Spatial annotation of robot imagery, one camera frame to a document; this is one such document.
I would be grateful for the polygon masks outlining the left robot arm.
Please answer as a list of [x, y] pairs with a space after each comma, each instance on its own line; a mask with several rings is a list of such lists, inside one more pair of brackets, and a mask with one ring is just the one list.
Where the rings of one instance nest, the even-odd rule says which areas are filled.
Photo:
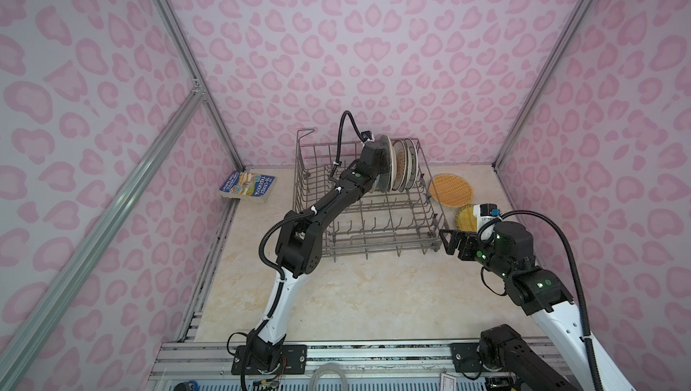
[[273, 373], [282, 362], [289, 316], [307, 277], [320, 264], [323, 238], [331, 223], [358, 202], [394, 167], [392, 143], [386, 137], [367, 141], [359, 157], [340, 173], [320, 200], [302, 211], [289, 211], [261, 238], [260, 261], [275, 271], [275, 283], [257, 326], [247, 333], [239, 368]]

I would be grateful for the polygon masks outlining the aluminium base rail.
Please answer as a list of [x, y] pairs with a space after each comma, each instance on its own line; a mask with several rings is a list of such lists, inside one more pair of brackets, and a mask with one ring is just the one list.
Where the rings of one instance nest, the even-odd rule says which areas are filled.
[[[305, 390], [328, 364], [338, 368], [318, 380], [319, 390], [437, 390], [450, 376], [458, 390], [509, 390], [516, 376], [480, 363], [476, 339], [289, 342], [286, 367], [273, 372], [282, 390]], [[166, 343], [145, 385], [147, 390], [177, 386], [199, 390], [238, 390], [243, 342]]]

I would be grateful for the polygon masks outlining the cream floral plate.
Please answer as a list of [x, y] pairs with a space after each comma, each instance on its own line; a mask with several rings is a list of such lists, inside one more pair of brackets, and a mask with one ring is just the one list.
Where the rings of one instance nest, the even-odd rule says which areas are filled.
[[407, 138], [404, 140], [404, 143], [406, 144], [406, 151], [408, 153], [408, 173], [406, 178], [405, 189], [411, 189], [413, 187], [413, 181], [415, 178], [415, 170], [412, 166], [415, 162], [415, 158], [412, 156], [413, 141]]

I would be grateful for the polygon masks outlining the colourful book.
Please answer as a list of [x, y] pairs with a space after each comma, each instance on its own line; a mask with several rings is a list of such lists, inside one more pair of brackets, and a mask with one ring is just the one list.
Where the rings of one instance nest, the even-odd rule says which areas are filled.
[[275, 185], [275, 176], [234, 171], [220, 187], [224, 198], [246, 199], [265, 202]]

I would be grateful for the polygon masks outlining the white plate orange sunburst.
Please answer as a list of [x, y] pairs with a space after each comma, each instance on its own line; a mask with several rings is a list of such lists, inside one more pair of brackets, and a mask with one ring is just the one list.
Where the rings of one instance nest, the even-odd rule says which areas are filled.
[[396, 176], [392, 182], [393, 191], [401, 191], [405, 185], [408, 174], [408, 151], [404, 141], [397, 140], [393, 143]]

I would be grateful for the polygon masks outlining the green bamboo woven tray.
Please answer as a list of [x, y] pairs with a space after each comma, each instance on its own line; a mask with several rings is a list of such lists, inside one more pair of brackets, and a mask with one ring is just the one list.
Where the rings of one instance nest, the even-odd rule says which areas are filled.
[[467, 204], [460, 207], [455, 215], [456, 228], [463, 232], [476, 232], [478, 230], [478, 218], [475, 215], [475, 204]]

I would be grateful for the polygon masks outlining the pale green plate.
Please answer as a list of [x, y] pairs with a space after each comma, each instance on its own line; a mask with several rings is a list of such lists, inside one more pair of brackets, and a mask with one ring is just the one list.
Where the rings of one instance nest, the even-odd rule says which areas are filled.
[[390, 164], [383, 166], [380, 173], [377, 175], [372, 186], [372, 193], [387, 193], [390, 191], [390, 183], [392, 182], [392, 166]]

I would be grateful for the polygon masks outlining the orange woven round tray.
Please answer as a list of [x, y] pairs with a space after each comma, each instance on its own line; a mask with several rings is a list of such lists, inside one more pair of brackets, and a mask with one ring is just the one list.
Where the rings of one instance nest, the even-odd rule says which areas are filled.
[[429, 186], [429, 194], [437, 203], [451, 208], [464, 207], [473, 200], [471, 184], [452, 173], [435, 175]]

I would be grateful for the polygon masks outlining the grey-blue plate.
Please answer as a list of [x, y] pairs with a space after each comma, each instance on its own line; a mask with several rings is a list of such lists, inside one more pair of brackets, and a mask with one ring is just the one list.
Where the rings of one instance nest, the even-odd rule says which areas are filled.
[[390, 140], [390, 137], [388, 137], [388, 135], [382, 135], [380, 140], [381, 140], [381, 143], [384, 145], [384, 149], [385, 149], [386, 165], [390, 164], [390, 166], [392, 166], [392, 182], [393, 182], [393, 179], [396, 176], [396, 167], [395, 167], [395, 157], [394, 157], [394, 149], [393, 149], [392, 140]]

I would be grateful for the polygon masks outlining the grey metal frame post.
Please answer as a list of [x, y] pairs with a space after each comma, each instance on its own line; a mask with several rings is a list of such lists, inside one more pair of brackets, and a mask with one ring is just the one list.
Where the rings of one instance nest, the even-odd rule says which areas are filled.
[[171, 42], [183, 66], [187, 69], [188, 75], [194, 83], [194, 90], [197, 92], [197, 97], [201, 99], [201, 103], [212, 119], [212, 125], [221, 139], [221, 144], [228, 155], [230, 155], [234, 166], [238, 170], [244, 171], [246, 165], [242, 162], [237, 147], [231, 139], [230, 130], [222, 119], [221, 110], [218, 108], [217, 102], [214, 97], [212, 97], [212, 92], [193, 54], [192, 47], [185, 36], [183, 27], [176, 16], [171, 0], [152, 0], [152, 3], [162, 19], [163, 25], [167, 29]]

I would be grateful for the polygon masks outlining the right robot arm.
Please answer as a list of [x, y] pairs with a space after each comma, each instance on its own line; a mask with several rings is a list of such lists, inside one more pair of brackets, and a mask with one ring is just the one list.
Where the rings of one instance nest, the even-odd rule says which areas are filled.
[[529, 348], [511, 326], [502, 324], [480, 335], [480, 363], [516, 376], [533, 390], [631, 390], [633, 384], [592, 334], [588, 311], [556, 274], [536, 263], [534, 237], [520, 223], [494, 218], [476, 232], [443, 230], [446, 253], [475, 261], [504, 283], [504, 293], [520, 307], [559, 351], [574, 383]]

